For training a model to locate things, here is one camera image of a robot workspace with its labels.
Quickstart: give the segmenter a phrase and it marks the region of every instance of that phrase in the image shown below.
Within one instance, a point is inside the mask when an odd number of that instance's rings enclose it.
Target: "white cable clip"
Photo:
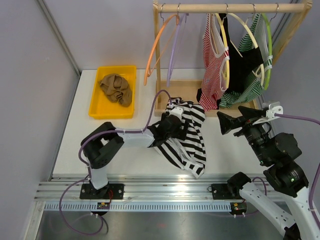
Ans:
[[[178,117],[181,121],[182,114],[184,113],[184,109],[182,107],[175,106],[174,108],[169,110],[169,113],[170,113],[170,115],[174,115],[174,116]]]
[[[269,108],[269,110],[266,111],[265,117],[262,117],[255,121],[253,125],[256,124],[263,124],[266,122],[270,122],[274,119],[278,119],[279,116],[275,116],[275,114],[284,114],[284,108],[280,105],[280,102],[271,102],[271,103],[263,103],[262,108]]]
[[[268,57],[266,58],[266,61],[272,60],[273,58],[274,58],[274,56],[273,56],[273,55],[270,55],[270,56],[268,56]]]

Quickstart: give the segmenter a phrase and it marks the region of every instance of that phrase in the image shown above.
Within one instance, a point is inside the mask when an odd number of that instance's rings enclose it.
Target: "wooden rod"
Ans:
[[[159,11],[158,11],[158,0],[153,1],[153,24],[154,24],[154,39],[157,38],[159,33]],[[157,42],[155,46],[155,61],[158,61],[160,57],[160,40]],[[161,89],[161,67],[160,67],[160,60],[156,64],[156,89],[155,91],[159,91]],[[158,101],[156,101],[156,108],[157,103],[160,101],[161,96],[158,96]]]
[[[160,13],[162,4],[159,4],[157,9]],[[255,9],[252,4],[228,4],[228,13],[301,13],[305,6],[303,3],[276,3],[271,4],[255,4]],[[165,4],[162,8],[162,13],[177,13],[178,4]],[[200,13],[227,13],[226,4],[180,4],[179,13],[200,14]]]

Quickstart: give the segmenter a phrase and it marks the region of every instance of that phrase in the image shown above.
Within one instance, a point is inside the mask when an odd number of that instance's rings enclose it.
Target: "red and white striped tank top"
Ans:
[[[218,109],[217,100],[219,100],[226,89],[226,83],[223,80],[223,67],[229,60],[229,50],[225,48],[224,43],[219,35],[211,14],[207,14],[206,28],[203,35],[203,61],[205,74],[201,84],[202,94],[199,104],[204,108],[204,111]]]

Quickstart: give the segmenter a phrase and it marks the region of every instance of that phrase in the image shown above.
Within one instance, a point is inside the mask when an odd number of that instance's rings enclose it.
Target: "black and white striped shirt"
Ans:
[[[172,98],[172,104],[183,108],[182,125],[186,120],[189,121],[186,139],[170,138],[155,149],[174,166],[189,171],[198,178],[204,174],[206,167],[205,143],[200,132],[206,119],[205,111],[201,105],[183,101],[181,97]],[[165,111],[172,108],[167,104]]]

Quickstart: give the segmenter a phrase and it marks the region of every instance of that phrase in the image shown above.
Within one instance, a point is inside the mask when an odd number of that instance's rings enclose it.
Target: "white table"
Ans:
[[[88,116],[96,70],[84,70],[72,104],[60,150],[54,166],[53,176],[85,175],[88,171],[78,159],[80,142],[106,121],[119,128],[143,128],[147,122],[151,104],[155,96],[156,73],[143,85],[144,70],[136,72],[135,111],[132,119],[96,120]],[[202,69],[175,69],[173,79],[201,79]],[[151,123],[160,118],[153,116]],[[206,148],[206,168],[203,176],[229,177],[239,171],[261,175],[266,168],[259,161],[245,137],[235,137],[232,132],[222,135],[219,120],[207,117],[201,133]],[[152,148],[121,148],[107,165],[107,173],[121,176],[178,176],[190,175],[187,171],[173,166]]]

